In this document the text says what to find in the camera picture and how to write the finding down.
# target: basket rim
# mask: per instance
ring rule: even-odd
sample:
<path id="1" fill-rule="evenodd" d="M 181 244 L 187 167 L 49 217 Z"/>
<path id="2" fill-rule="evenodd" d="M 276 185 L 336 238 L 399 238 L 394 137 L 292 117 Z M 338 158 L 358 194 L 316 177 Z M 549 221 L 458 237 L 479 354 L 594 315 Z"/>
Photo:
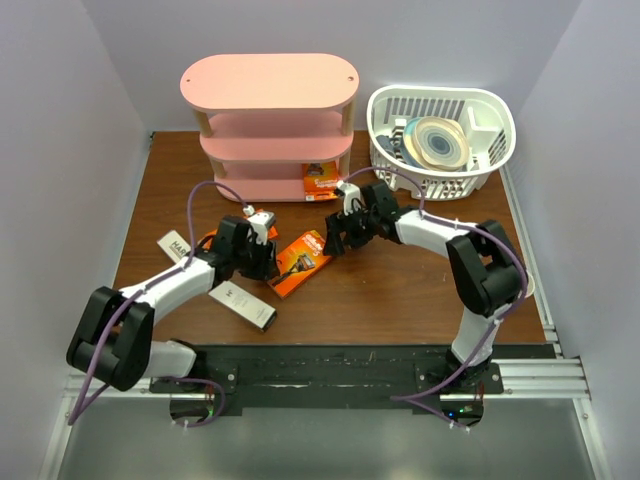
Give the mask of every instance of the basket rim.
<path id="1" fill-rule="evenodd" d="M 372 118 L 371 112 L 373 110 L 373 102 L 376 100 L 376 98 L 381 93 L 383 93 L 383 92 L 385 92 L 387 90 L 392 90 L 392 89 L 394 89 L 394 90 L 395 89 L 405 89 L 405 90 L 425 90 L 425 91 L 446 91 L 446 92 L 476 92 L 476 93 L 482 93 L 482 94 L 485 94 L 487 96 L 493 97 L 504 108 L 504 111 L 507 113 L 507 119 L 509 121 L 509 126 L 511 127 L 511 139 L 512 140 L 511 140 L 511 143 L 509 145 L 509 148 L 507 149 L 507 152 L 505 153 L 505 155 L 502 158 L 502 160 L 497 162 L 495 165 L 492 165 L 489 168 L 486 168 L 484 170 L 475 170 L 473 172 L 438 172 L 438 171 L 435 171 L 435 170 L 426 170 L 424 168 L 412 167 L 411 165 L 407 165 L 406 163 L 399 162 L 394 157 L 392 157 L 387 152 L 385 152 L 384 149 L 380 146 L 380 144 L 378 143 L 378 140 L 375 138 L 375 136 L 373 134 L 373 125 L 372 125 L 372 120 L 371 120 L 371 118 Z M 515 126 L 515 122 L 513 121 L 513 115 L 511 114 L 511 110 L 509 110 L 509 107 L 507 106 L 505 101 L 502 100 L 502 98 L 500 98 L 495 93 L 490 92 L 488 90 L 484 90 L 482 88 L 430 87 L 430 86 L 424 86 L 424 85 L 421 85 L 421 86 L 418 86 L 418 85 L 387 85 L 386 87 L 379 88 L 378 90 L 373 92 L 371 94 L 371 96 L 369 97 L 369 101 L 367 102 L 367 130 L 369 132 L 369 139 L 371 140 L 371 143 L 373 143 L 374 148 L 376 148 L 378 153 L 380 155 L 382 155 L 387 161 L 391 162 L 396 167 L 401 168 L 401 169 L 406 170 L 406 171 L 409 171 L 411 173 L 416 173 L 416 174 L 419 174 L 419 175 L 425 175 L 425 176 L 429 176 L 429 177 L 437 177 L 437 178 L 475 178 L 475 177 L 481 177 L 483 175 L 487 175 L 488 173 L 495 172 L 496 170 L 499 170 L 500 168 L 502 168 L 509 161 L 509 159 L 513 155 L 513 151 L 515 150 L 515 147 L 516 147 L 516 126 Z"/>

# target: laundry basket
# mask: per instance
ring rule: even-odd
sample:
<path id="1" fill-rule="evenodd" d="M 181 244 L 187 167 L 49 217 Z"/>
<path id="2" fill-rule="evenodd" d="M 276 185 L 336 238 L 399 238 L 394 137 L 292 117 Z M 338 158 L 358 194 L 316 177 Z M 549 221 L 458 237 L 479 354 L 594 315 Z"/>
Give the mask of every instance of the laundry basket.
<path id="1" fill-rule="evenodd" d="M 415 117 L 436 116 L 457 121 L 471 149 L 462 171 L 441 172 L 408 165 L 391 155 L 376 139 L 390 138 Z M 456 200 L 480 189 L 491 172 L 502 167 L 513 153 L 516 131 L 507 105 L 497 95 L 476 88 L 408 87 L 392 85 L 377 90 L 367 106 L 371 137 L 371 165 L 400 171 L 424 191 L 427 200 Z M 391 190 L 405 189 L 413 198 L 422 194 L 415 185 L 395 173 L 379 171 Z"/>

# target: stack of plates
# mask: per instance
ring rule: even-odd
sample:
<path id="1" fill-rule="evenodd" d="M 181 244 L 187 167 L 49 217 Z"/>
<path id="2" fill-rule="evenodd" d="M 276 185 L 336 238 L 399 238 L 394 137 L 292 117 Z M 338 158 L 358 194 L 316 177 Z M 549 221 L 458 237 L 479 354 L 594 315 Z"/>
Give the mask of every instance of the stack of plates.
<path id="1" fill-rule="evenodd" d="M 460 170 L 470 157 L 460 124 L 440 117 L 410 120 L 402 134 L 400 151 L 409 165 L 441 172 Z"/>

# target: cable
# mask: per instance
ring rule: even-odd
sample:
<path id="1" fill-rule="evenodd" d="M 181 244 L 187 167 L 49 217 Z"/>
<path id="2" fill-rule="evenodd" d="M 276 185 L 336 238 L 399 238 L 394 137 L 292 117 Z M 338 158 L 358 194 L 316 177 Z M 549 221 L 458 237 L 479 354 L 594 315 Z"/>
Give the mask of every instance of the cable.
<path id="1" fill-rule="evenodd" d="M 205 185 L 214 185 L 216 187 L 223 188 L 229 191 L 233 196 L 235 196 L 238 199 L 238 201 L 242 204 L 243 208 L 247 207 L 247 202 L 245 202 L 244 199 L 235 190 L 233 190 L 232 188 L 226 185 L 223 185 L 222 183 L 218 183 L 213 180 L 205 180 L 204 182 L 200 182 L 195 187 L 193 187 L 193 189 L 191 190 L 191 193 L 189 194 L 189 199 L 187 200 L 187 224 L 189 226 L 191 251 L 189 252 L 189 257 L 187 258 L 187 261 L 185 262 L 184 267 L 174 268 L 173 270 L 169 270 L 163 275 L 160 275 L 159 277 L 151 280 L 143 288 L 141 288 L 140 290 L 137 290 L 133 295 L 125 299 L 125 301 L 122 302 L 122 305 L 120 305 L 116 309 L 116 311 L 113 312 L 113 315 L 111 315 L 111 317 L 109 318 L 109 321 L 105 325 L 104 330 L 102 330 L 102 333 L 100 334 L 100 338 L 96 343 L 95 349 L 93 351 L 93 356 L 91 357 L 91 362 L 89 362 L 89 368 L 87 368 L 87 374 L 85 375 L 84 382 L 80 387 L 80 392 L 78 393 L 78 398 L 76 399 L 76 403 L 73 407 L 73 410 L 69 415 L 69 420 L 67 422 L 68 425 L 73 425 L 78 420 L 80 415 L 82 415 L 82 413 L 89 407 L 89 405 L 91 405 L 102 394 L 102 392 L 104 392 L 108 388 L 108 385 L 105 384 L 101 386 L 96 392 L 94 392 L 93 395 L 91 395 L 91 397 L 87 398 L 87 392 L 89 391 L 89 387 L 91 386 L 91 380 L 93 379 L 93 375 L 96 372 L 96 368 L 98 366 L 98 360 L 100 359 L 102 350 L 104 349 L 104 346 L 107 343 L 107 339 L 109 338 L 111 329 L 118 322 L 122 314 L 126 312 L 127 309 L 133 304 L 133 302 L 135 302 L 136 299 L 140 297 L 145 291 L 164 282 L 168 278 L 171 278 L 174 275 L 182 272 L 183 268 L 187 268 L 193 261 L 193 257 L 195 255 L 195 250 L 196 250 L 195 249 L 196 242 L 195 242 L 195 233 L 193 228 L 192 204 L 193 204 L 193 198 L 196 192 L 200 190 L 200 188 L 204 187 Z"/>
<path id="2" fill-rule="evenodd" d="M 478 354 L 480 349 L 484 346 L 484 344 L 489 339 L 489 337 L 491 336 L 493 331 L 497 328 L 497 326 L 499 325 L 499 322 L 501 322 L 507 315 L 510 315 L 511 313 L 513 313 L 517 308 L 520 307 L 522 302 L 524 302 L 525 294 L 526 294 L 527 287 L 528 287 L 528 284 L 529 284 L 529 280 L 527 278 L 527 273 L 526 273 L 526 270 L 524 268 L 524 265 L 522 264 L 522 262 L 520 261 L 518 256 L 509 247 L 507 247 L 507 245 L 505 245 L 504 242 L 502 242 L 500 239 L 496 238 L 494 235 L 491 235 L 490 233 L 485 232 L 484 230 L 481 230 L 481 229 L 479 229 L 478 227 L 476 227 L 474 225 L 469 225 L 467 223 L 460 223 L 457 220 L 456 221 L 452 221 L 452 220 L 449 220 L 449 219 L 446 219 L 446 218 L 442 218 L 442 217 L 438 217 L 436 215 L 432 215 L 432 214 L 428 213 L 424 209 L 425 192 L 420 187 L 418 182 L 416 182 L 410 176 L 408 176 L 408 175 L 406 175 L 406 174 L 404 174 L 402 172 L 396 171 L 394 169 L 391 169 L 391 168 L 386 168 L 386 167 L 365 167 L 365 168 L 361 168 L 360 170 L 357 170 L 357 171 L 347 175 L 347 177 L 345 177 L 343 179 L 343 181 L 346 183 L 351 178 L 353 178 L 353 177 L 355 177 L 357 175 L 360 175 L 361 173 L 367 172 L 367 171 L 389 172 L 389 173 L 398 175 L 398 176 L 404 178 L 405 180 L 408 180 L 421 193 L 419 209 L 420 209 L 420 212 L 422 212 L 423 218 L 426 217 L 427 219 L 431 220 L 433 223 L 435 223 L 437 225 L 442 225 L 442 226 L 445 226 L 445 227 L 453 227 L 455 229 L 466 230 L 468 232 L 476 233 L 476 234 L 484 237 L 485 239 L 493 242 L 494 244 L 496 244 L 498 246 L 498 248 L 500 248 L 511 259 L 511 261 L 513 262 L 513 264 L 516 267 L 516 270 L 518 271 L 518 274 L 520 276 L 520 283 L 522 285 L 521 291 L 520 291 L 520 295 L 511 304 L 511 306 L 501 315 L 500 319 L 497 322 L 492 322 L 491 325 L 489 325 L 489 327 L 487 328 L 487 331 L 480 338 L 480 340 L 478 341 L 478 344 L 474 347 L 474 349 L 469 354 L 469 357 L 467 357 L 465 359 L 465 361 L 462 362 L 460 367 L 458 367 L 458 369 L 455 372 L 453 372 L 451 375 L 449 375 L 447 378 L 445 378 L 438 385 L 435 385 L 434 387 L 431 387 L 430 389 L 428 389 L 428 390 L 426 390 L 424 392 L 416 393 L 414 395 L 394 395 L 394 396 L 391 397 L 391 400 L 393 400 L 393 401 L 405 401 L 405 402 L 411 403 L 413 405 L 419 406 L 421 408 L 424 408 L 425 410 L 437 415 L 439 412 L 436 412 L 433 408 L 428 407 L 427 405 L 423 405 L 422 403 L 417 402 L 417 400 L 420 399 L 420 398 L 426 397 L 428 395 L 432 395 L 432 394 L 440 391 L 444 387 L 446 387 L 449 384 L 451 384 L 455 379 L 457 379 L 462 374 L 462 372 L 464 372 L 467 369 L 467 367 L 469 366 L 471 361 L 475 358 L 475 356 Z M 447 421 L 451 421 L 451 419 L 445 417 L 444 415 L 438 415 L 438 416 L 440 416 L 441 418 L 444 417 L 444 419 L 446 419 Z"/>
<path id="3" fill-rule="evenodd" d="M 222 386 L 218 385 L 213 380 L 204 380 L 201 378 L 188 378 L 188 377 L 185 377 L 185 378 L 167 377 L 167 379 L 176 383 L 199 383 L 201 385 L 206 385 L 207 387 L 213 387 L 218 392 L 220 392 L 220 405 L 215 410 L 213 415 L 209 415 L 205 420 L 197 423 L 189 423 L 185 420 L 184 423 L 181 424 L 181 426 L 186 428 L 204 427 L 205 425 L 208 425 L 211 422 L 213 422 L 216 418 L 220 416 L 220 414 L 222 414 L 222 411 L 224 410 L 224 403 L 226 401 L 226 395 L 224 393 L 224 388 L 222 388 Z"/>

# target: gray floor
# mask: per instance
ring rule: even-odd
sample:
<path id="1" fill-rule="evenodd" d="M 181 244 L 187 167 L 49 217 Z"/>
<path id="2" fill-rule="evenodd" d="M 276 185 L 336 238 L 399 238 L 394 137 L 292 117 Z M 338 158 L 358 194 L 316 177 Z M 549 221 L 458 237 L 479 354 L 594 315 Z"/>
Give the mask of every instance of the gray floor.
<path id="1" fill-rule="evenodd" d="M 410 411 L 248 409 L 184 433 L 168 401 L 104 399 L 61 479 L 593 478 L 571 401 L 486 402 L 470 434 Z"/>

